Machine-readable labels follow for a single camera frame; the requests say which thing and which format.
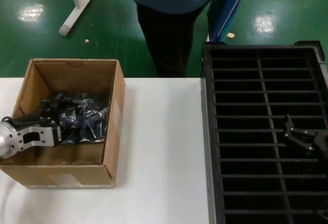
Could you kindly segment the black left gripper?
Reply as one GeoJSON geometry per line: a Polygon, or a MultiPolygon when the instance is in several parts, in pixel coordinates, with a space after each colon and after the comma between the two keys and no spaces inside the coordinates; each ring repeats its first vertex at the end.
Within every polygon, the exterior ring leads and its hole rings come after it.
{"type": "Polygon", "coordinates": [[[9,129],[25,129],[28,127],[55,127],[57,117],[57,103],[44,99],[40,110],[21,117],[6,116],[2,119],[2,125],[9,129]]]}

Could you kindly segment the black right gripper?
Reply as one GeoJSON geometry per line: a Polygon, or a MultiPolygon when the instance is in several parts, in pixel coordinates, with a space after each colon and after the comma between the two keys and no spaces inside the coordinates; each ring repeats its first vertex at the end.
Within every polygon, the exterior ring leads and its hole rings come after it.
{"type": "Polygon", "coordinates": [[[292,145],[298,149],[302,149],[304,152],[313,152],[315,147],[317,152],[322,155],[327,155],[327,131],[316,132],[315,130],[296,128],[288,114],[285,116],[284,125],[284,138],[288,141],[286,143],[287,145],[292,145]],[[311,143],[308,143],[299,137],[293,136],[296,133],[314,136],[314,147],[311,143]]]}

